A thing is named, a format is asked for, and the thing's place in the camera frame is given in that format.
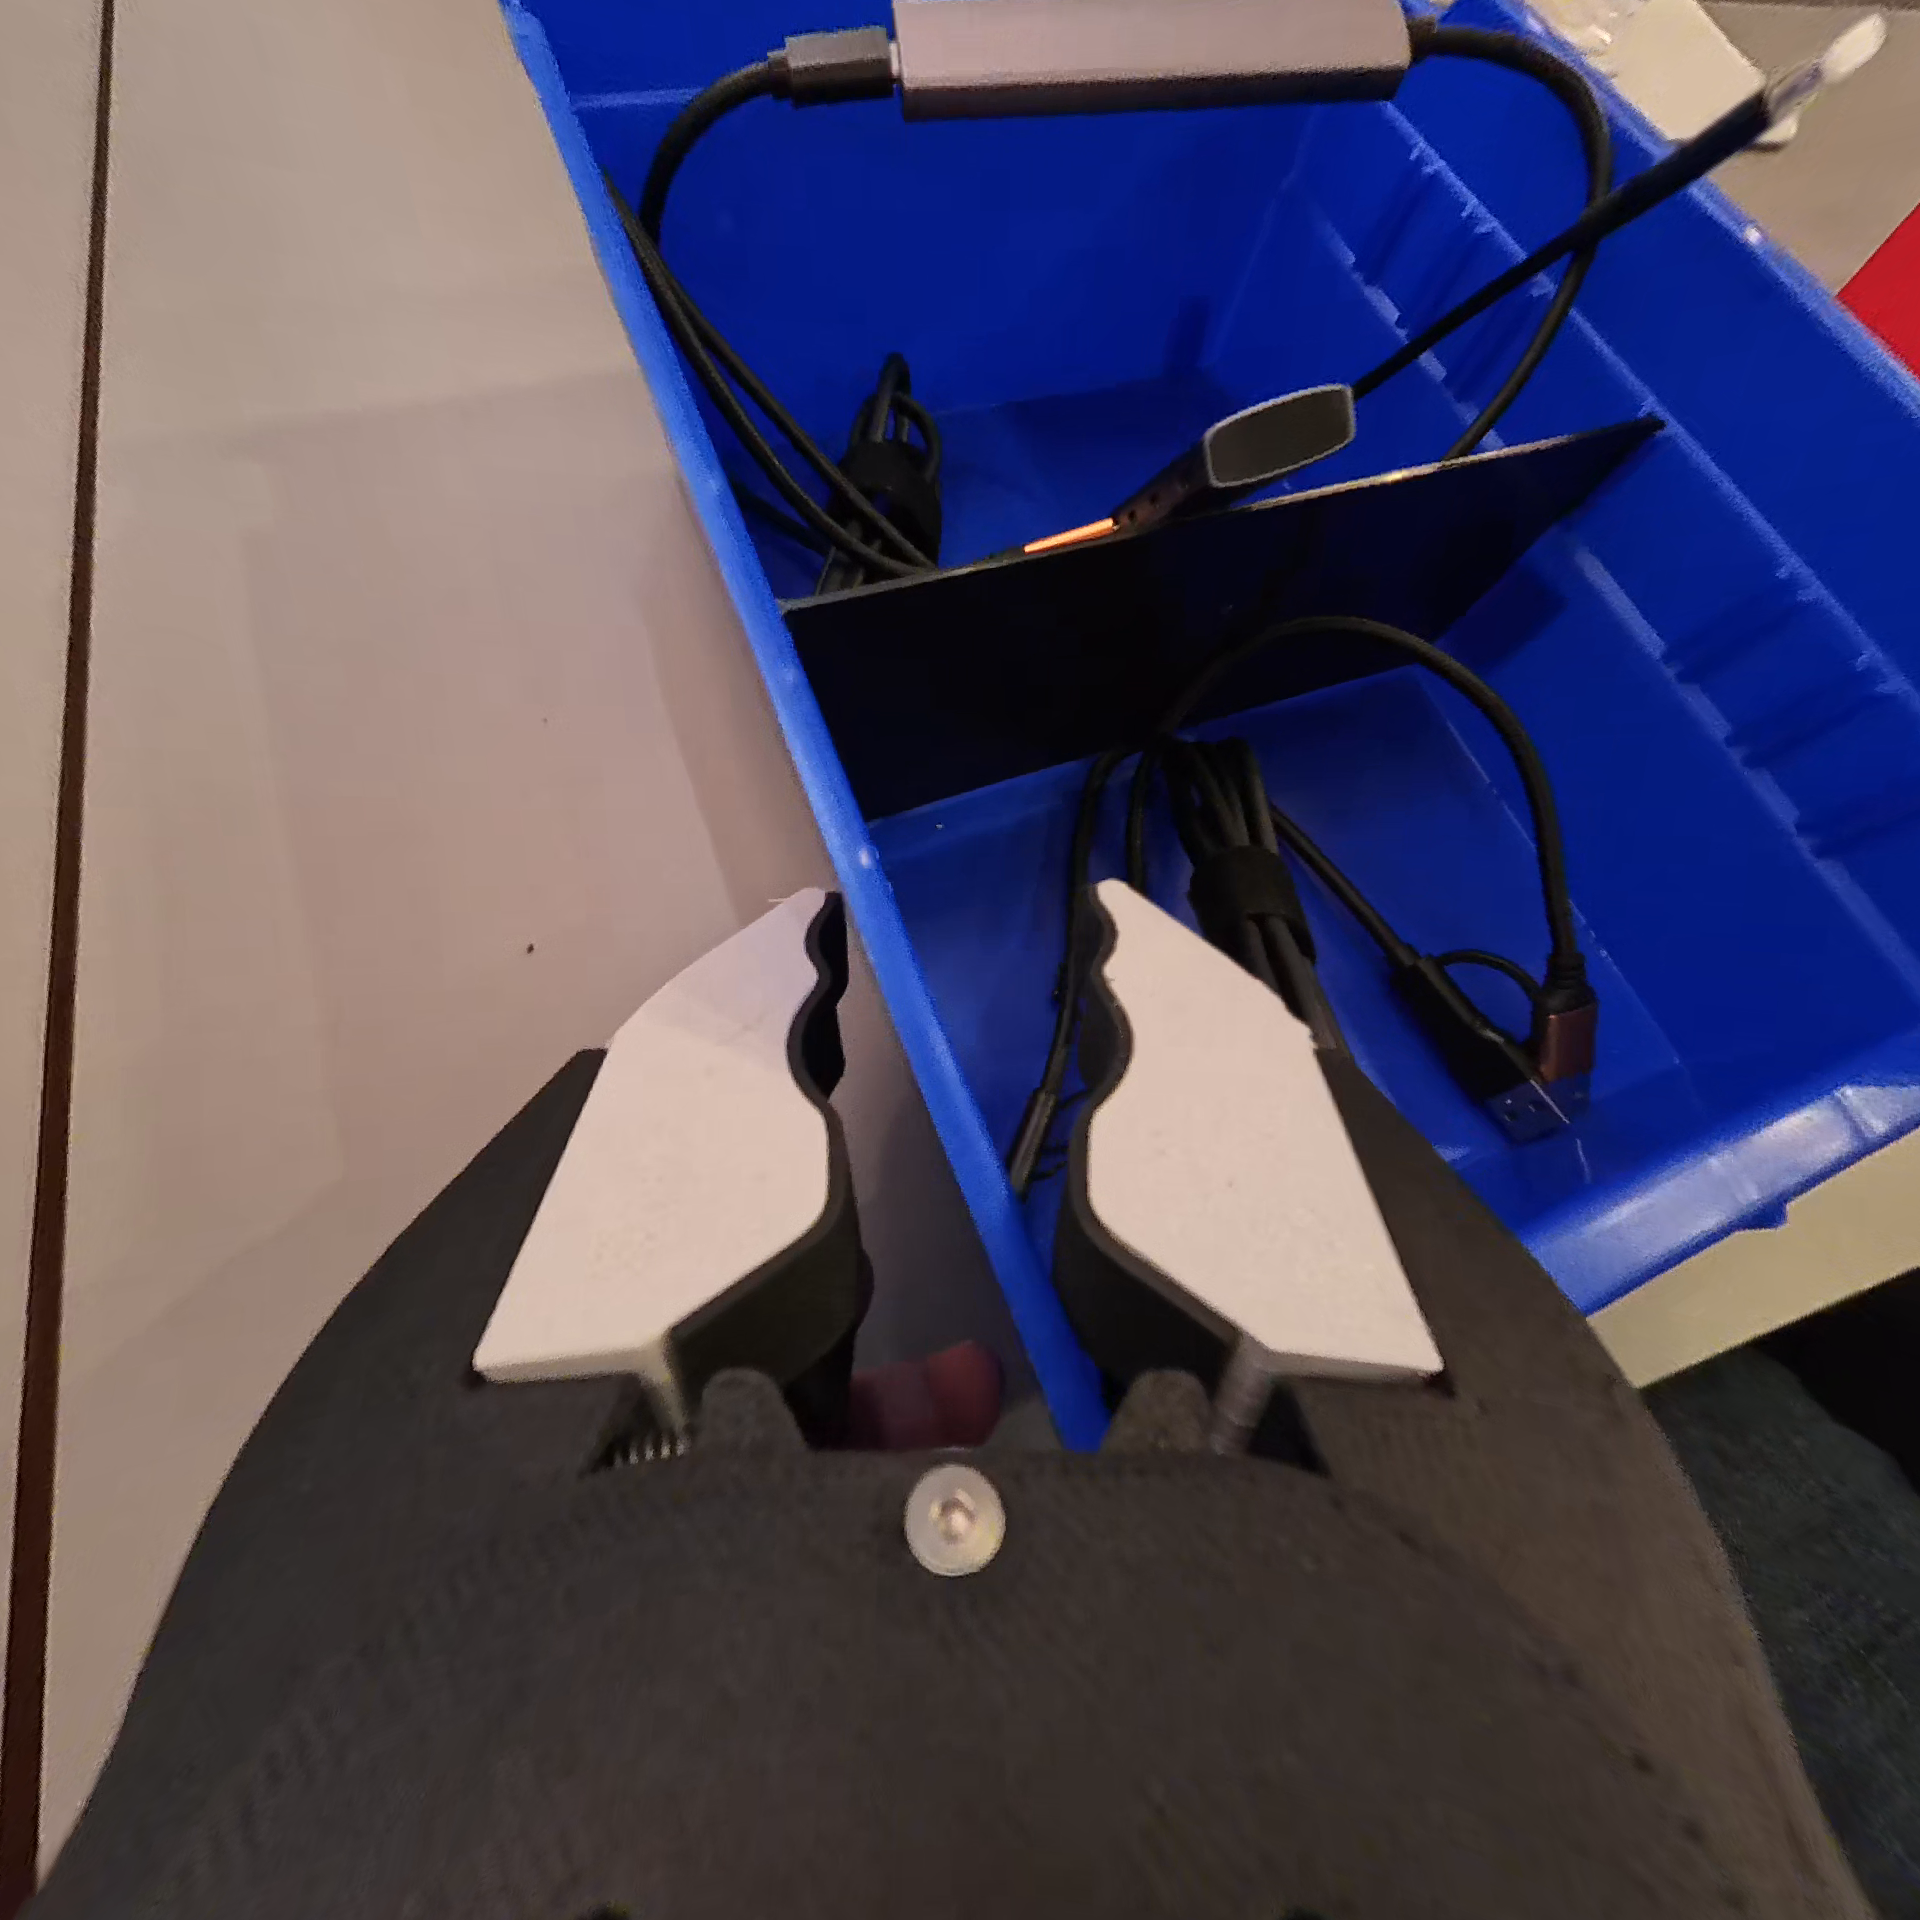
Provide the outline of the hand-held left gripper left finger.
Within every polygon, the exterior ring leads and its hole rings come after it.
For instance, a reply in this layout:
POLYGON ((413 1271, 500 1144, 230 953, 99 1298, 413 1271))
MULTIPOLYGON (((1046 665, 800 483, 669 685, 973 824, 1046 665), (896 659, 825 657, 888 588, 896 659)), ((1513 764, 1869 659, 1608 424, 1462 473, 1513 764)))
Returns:
POLYGON ((470 1367, 630 1378, 682 1435, 726 1372, 849 1440, 874 1298, 843 1123, 843 899, 806 888, 667 979, 609 1042, 470 1367))

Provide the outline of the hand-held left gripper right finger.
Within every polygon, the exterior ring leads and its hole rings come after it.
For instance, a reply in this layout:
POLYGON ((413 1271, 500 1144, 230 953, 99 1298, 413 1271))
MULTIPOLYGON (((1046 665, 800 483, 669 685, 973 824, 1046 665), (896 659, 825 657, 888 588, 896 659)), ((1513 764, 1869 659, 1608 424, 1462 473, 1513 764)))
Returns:
POLYGON ((1283 1386, 1440 1383, 1310 1024, 1125 881, 1083 930, 1051 1283, 1112 1399, 1188 1375, 1213 1451, 1244 1451, 1283 1386))

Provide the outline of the blue plastic bin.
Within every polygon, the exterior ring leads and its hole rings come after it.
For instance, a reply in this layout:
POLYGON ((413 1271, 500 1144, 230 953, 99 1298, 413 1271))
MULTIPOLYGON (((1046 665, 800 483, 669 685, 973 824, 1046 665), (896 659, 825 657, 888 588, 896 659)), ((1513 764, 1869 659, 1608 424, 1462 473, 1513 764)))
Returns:
MULTIPOLYGON (((614 309, 1051 1419, 1107 1424, 1050 1284, 1053 1200, 1001 1175, 1040 1077, 1089 759, 872 821, 782 607, 811 556, 734 484, 605 185, 675 111, 882 5, 505 5, 614 309)), ((667 264, 825 442, 898 349, 945 435, 952 570, 1091 521, 1213 418, 1364 373, 1568 223, 1568 113, 1419 64, 1388 104, 906 123, 753 104, 689 159, 667 264)), ((1518 364, 1526 288, 1360 403, 1283 497, 1429 466, 1518 364)), ((1306 901, 1360 1065, 1593 1313, 1915 1127, 1915 384, 1700 185, 1603 247, 1494 451, 1665 429, 1436 644, 1516 711, 1601 1000, 1590 1106, 1509 1144, 1384 959, 1306 901)))

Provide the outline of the slim dark usb hub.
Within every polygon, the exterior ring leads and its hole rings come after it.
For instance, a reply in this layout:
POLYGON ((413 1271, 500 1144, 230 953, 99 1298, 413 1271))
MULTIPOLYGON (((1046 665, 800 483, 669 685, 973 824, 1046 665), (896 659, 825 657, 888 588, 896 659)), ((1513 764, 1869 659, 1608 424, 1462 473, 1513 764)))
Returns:
POLYGON ((1284 393, 1212 424, 1196 444, 1142 483, 1108 517, 1026 543, 1020 547, 1020 556, 1035 559, 1222 511, 1329 459, 1353 444, 1360 401, 1378 393, 1389 380, 1482 321, 1499 303, 1542 280, 1547 271, 1566 267, 1518 364, 1443 457, 1445 465, 1466 459, 1491 440, 1538 373, 1578 307, 1601 247, 1626 227, 1692 191, 1696 180, 1725 160, 1787 131, 1821 91, 1835 89, 1866 68, 1882 52, 1885 37, 1888 20, 1884 13, 1861 17, 1818 57, 1766 79, 1718 119, 1670 147, 1648 169, 1619 183, 1608 117, 1593 85, 1571 60, 1550 52, 1526 34, 1459 27, 1437 17, 1412 18, 1408 42, 1414 64, 1459 60, 1499 66, 1546 87, 1568 111, 1588 175, 1588 196, 1579 215, 1568 228, 1524 255, 1518 266, 1492 277, 1437 321, 1418 330, 1353 384, 1284 393))

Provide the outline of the black bin divider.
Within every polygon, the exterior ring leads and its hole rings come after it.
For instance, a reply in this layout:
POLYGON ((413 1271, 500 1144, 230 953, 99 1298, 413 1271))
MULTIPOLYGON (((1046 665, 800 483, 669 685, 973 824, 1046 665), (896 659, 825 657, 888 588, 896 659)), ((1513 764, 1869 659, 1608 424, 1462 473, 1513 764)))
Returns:
POLYGON ((1276 625, 1440 643, 1662 429, 1610 424, 782 617, 857 810, 889 819, 1137 741, 1209 659, 1276 625))

